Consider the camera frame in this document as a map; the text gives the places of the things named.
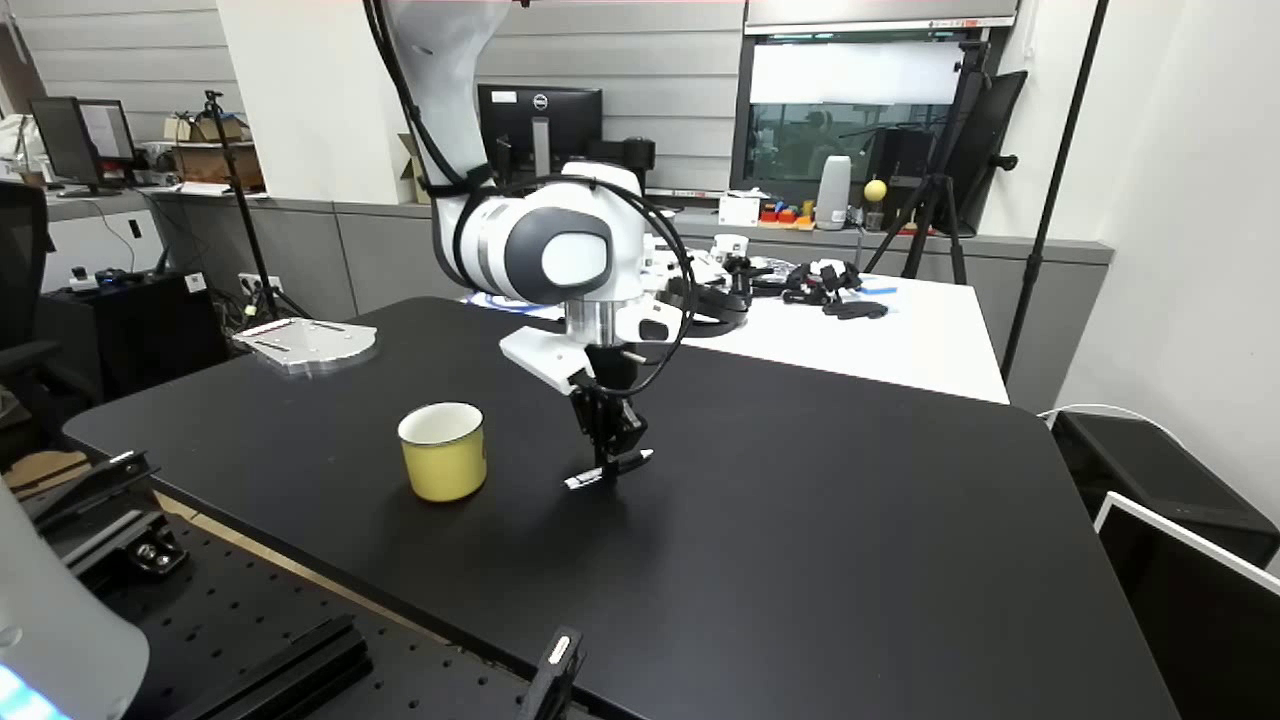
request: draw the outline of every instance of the black chair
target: black chair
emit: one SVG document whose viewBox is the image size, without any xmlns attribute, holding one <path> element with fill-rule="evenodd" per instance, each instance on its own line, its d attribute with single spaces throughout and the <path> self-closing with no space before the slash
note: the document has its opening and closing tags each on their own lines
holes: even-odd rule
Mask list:
<svg viewBox="0 0 1280 720">
<path fill-rule="evenodd" d="M 1092 529 L 1179 717 L 1280 717 L 1280 579 L 1120 492 Z"/>
<path fill-rule="evenodd" d="M 0 385 L 51 442 L 73 411 L 97 402 L 97 393 L 56 365 L 51 338 L 35 337 L 42 251 L 51 251 L 42 190 L 0 183 Z"/>
</svg>

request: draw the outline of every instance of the white paper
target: white paper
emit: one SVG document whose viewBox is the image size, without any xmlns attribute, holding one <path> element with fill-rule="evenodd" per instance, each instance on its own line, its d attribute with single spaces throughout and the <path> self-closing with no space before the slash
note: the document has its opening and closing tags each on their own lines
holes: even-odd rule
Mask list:
<svg viewBox="0 0 1280 720">
<path fill-rule="evenodd" d="M 180 195 L 226 195 L 230 183 L 192 183 L 192 179 L 183 179 L 174 190 Z"/>
<path fill-rule="evenodd" d="M 278 368 L 322 370 L 326 365 L 345 365 L 371 351 L 374 326 L 288 315 L 274 325 L 249 326 L 236 338 Z"/>
</svg>

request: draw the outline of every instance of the paper cup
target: paper cup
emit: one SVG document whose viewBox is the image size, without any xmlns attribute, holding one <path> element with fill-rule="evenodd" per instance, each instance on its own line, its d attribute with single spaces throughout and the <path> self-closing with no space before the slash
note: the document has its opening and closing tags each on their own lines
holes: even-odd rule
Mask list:
<svg viewBox="0 0 1280 720">
<path fill-rule="evenodd" d="M 484 477 L 484 411 L 470 402 L 423 402 L 396 429 L 413 497 L 426 505 L 455 505 L 470 497 Z"/>
</svg>

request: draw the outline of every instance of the black pole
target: black pole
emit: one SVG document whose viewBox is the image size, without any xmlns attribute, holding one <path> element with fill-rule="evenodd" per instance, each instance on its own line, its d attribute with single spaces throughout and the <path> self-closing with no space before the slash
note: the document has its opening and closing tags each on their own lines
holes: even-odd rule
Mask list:
<svg viewBox="0 0 1280 720">
<path fill-rule="evenodd" d="M 259 292 L 262 292 L 262 307 L 269 307 L 269 318 L 274 318 L 274 289 L 272 289 L 272 276 L 269 276 L 269 261 L 262 261 L 262 243 L 255 239 L 255 223 L 251 223 L 251 211 L 249 211 L 249 200 L 242 200 L 242 183 L 239 183 L 239 170 L 236 170 L 236 153 L 226 144 L 226 124 L 223 124 L 223 107 L 217 102 L 223 93 L 205 93 L 205 111 L 211 115 L 217 124 L 217 141 L 223 144 L 223 161 L 226 161 L 226 170 L 230 170 L 230 195 L 236 195 L 236 208 L 239 208 L 239 223 L 242 223 L 242 237 L 249 237 L 249 249 L 251 249 L 251 265 L 255 265 L 255 281 L 259 281 Z"/>
<path fill-rule="evenodd" d="M 1015 345 L 1024 338 L 1031 292 L 1037 292 L 1039 265 L 1042 265 L 1042 239 L 1046 239 L 1050 211 L 1057 211 L 1057 190 L 1064 188 L 1064 170 L 1069 170 L 1069 161 L 1070 161 L 1070 141 L 1074 141 L 1081 107 L 1085 107 L 1085 97 L 1087 97 L 1097 43 L 1104 41 L 1108 8 L 1113 8 L 1113 0 L 1097 0 L 1097 8 L 1092 8 L 1092 26 L 1087 26 L 1085 54 L 1081 54 L 1070 107 L 1069 107 L 1069 126 L 1064 126 L 1064 141 L 1059 141 L 1057 161 L 1050 161 L 1050 179 L 1046 179 L 1046 195 L 1042 195 L 1042 208 L 1039 208 L 1037 243 L 1031 243 L 1029 269 L 1024 269 L 1024 292 L 1015 297 L 1015 312 L 1010 312 L 1010 326 L 1008 326 L 1008 345 L 1004 345 L 1004 359 L 1000 359 L 1004 379 L 1010 370 Z"/>
</svg>

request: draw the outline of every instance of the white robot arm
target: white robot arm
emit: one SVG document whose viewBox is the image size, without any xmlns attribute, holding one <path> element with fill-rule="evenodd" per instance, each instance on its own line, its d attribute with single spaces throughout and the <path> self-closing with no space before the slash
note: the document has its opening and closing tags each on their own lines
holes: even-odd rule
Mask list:
<svg viewBox="0 0 1280 720">
<path fill-rule="evenodd" d="M 563 163 L 526 195 L 495 195 L 474 115 L 474 59 L 510 0 L 364 0 L 379 54 L 426 154 L 435 255 L 479 292 L 563 302 L 563 332 L 520 326 L 498 349 L 510 365 L 572 397 L 609 479 L 634 462 L 645 419 L 633 406 L 645 298 L 645 226 L 655 226 L 686 269 L 671 223 L 638 179 L 610 163 Z"/>
</svg>

